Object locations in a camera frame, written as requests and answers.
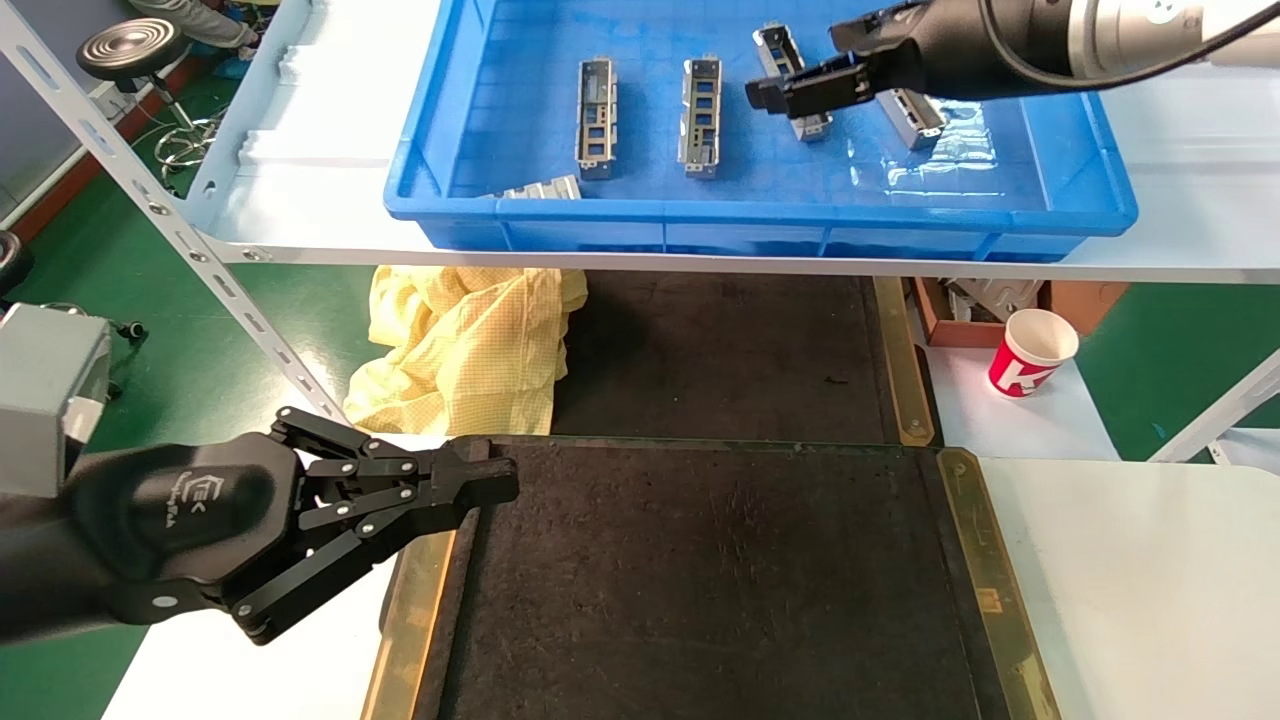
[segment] green floor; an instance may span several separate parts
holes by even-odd
[[[191,94],[229,91],[205,82]],[[32,247],[37,269],[20,300],[76,302],[141,320],[152,333],[132,356],[123,341],[118,347],[125,395],[109,407],[93,448],[227,439],[265,428],[278,406],[298,402],[109,179],[96,179]],[[236,274],[335,395],[346,393],[357,366],[381,354],[365,334],[371,268],[238,265]],[[1120,455],[1151,455],[1280,346],[1277,316],[1280,287],[1134,287],[1079,359]],[[1280,406],[1253,420],[1280,427]],[[0,715],[97,720],[142,635],[109,629],[0,651]]]

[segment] person's leg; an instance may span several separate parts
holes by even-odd
[[[257,41],[257,33],[200,0],[129,0],[152,18],[169,20],[187,37],[214,47],[243,47]]]

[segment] black cable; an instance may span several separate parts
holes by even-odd
[[[1082,3],[1084,0],[1074,0],[1074,1]],[[1249,15],[1249,18],[1245,19],[1244,22],[1238,23],[1234,27],[1226,29],[1225,32],[1219,33],[1216,37],[1213,37],[1213,40],[1202,42],[1194,50],[1183,53],[1176,58],[1151,65],[1140,70],[1134,70],[1130,73],[1124,73],[1110,78],[1084,79],[1084,78],[1074,78],[1070,76],[1060,76],[1057,73],[1046,73],[1044,70],[1032,65],[1021,56],[1019,56],[1018,53],[1015,53],[1014,49],[1005,42],[1004,36],[1000,33],[1000,24],[996,22],[995,3],[996,0],[978,0],[978,6],[982,10],[982,24],[987,28],[987,37],[996,47],[996,54],[1000,55],[1000,59],[1006,65],[1009,65],[1011,70],[1014,70],[1025,79],[1037,82],[1039,85],[1044,85],[1047,87],[1056,87],[1059,90],[1069,90],[1076,92],[1083,92],[1089,90],[1110,90],[1112,87],[1120,87],[1123,85],[1130,85],[1144,79],[1151,79],[1156,76],[1167,73],[1169,70],[1180,68],[1188,63],[1194,63],[1196,60],[1201,60],[1207,55],[1217,53],[1222,47],[1226,47],[1228,45],[1235,42],[1236,40],[1240,40],[1242,37],[1249,35],[1251,32],[1261,29],[1262,26],[1270,23],[1271,20],[1280,18],[1280,3],[1272,3],[1267,5],[1266,9],[1260,10],[1253,15]]]

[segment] paper cup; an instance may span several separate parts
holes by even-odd
[[[1005,323],[1005,340],[996,350],[987,378],[1009,397],[1036,392],[1053,370],[1075,357],[1080,336],[1061,315],[1048,310],[1019,310]]]

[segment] stool seat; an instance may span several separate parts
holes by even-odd
[[[32,265],[31,251],[23,247],[18,236],[0,231],[0,300],[27,279]]]
[[[189,41],[178,27],[159,18],[116,23],[84,41],[76,64],[105,81],[150,77],[175,61]]]

